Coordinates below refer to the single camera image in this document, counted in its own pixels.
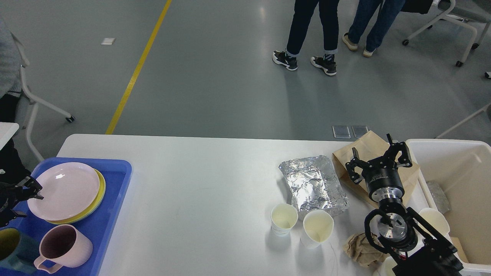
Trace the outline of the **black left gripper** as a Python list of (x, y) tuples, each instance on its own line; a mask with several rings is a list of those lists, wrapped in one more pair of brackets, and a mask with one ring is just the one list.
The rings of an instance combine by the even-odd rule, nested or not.
[(14, 186), (0, 182), (0, 226), (5, 227), (16, 218), (25, 218), (27, 216), (25, 212), (16, 211), (13, 208), (17, 201), (43, 200), (44, 196), (39, 194), (42, 188), (42, 185), (32, 176), (26, 176)]

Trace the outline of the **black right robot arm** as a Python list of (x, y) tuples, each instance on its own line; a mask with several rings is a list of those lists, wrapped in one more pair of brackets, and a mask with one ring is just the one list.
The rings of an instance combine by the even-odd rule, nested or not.
[(421, 215), (403, 204), (405, 190), (400, 167), (412, 167), (410, 151), (404, 142), (394, 142), (387, 134), (389, 147), (384, 155), (363, 161), (355, 147), (345, 167), (354, 184), (365, 182), (368, 197), (378, 207), (364, 220), (369, 244), (389, 254), (397, 276), (459, 276), (463, 264), (456, 247)]

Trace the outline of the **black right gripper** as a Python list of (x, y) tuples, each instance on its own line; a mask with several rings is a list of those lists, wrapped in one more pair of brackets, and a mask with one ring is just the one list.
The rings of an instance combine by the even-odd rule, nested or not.
[[(374, 202), (380, 202), (383, 199), (402, 200), (405, 190), (398, 168), (410, 168), (413, 165), (406, 143), (394, 141), (389, 133), (386, 134), (386, 137), (389, 147), (384, 153), (384, 165), (390, 168), (371, 166), (368, 161), (359, 159), (355, 147), (351, 149), (353, 157), (345, 164), (349, 178), (354, 184), (365, 180), (369, 198)], [(363, 175), (357, 173), (355, 168), (361, 168)]]

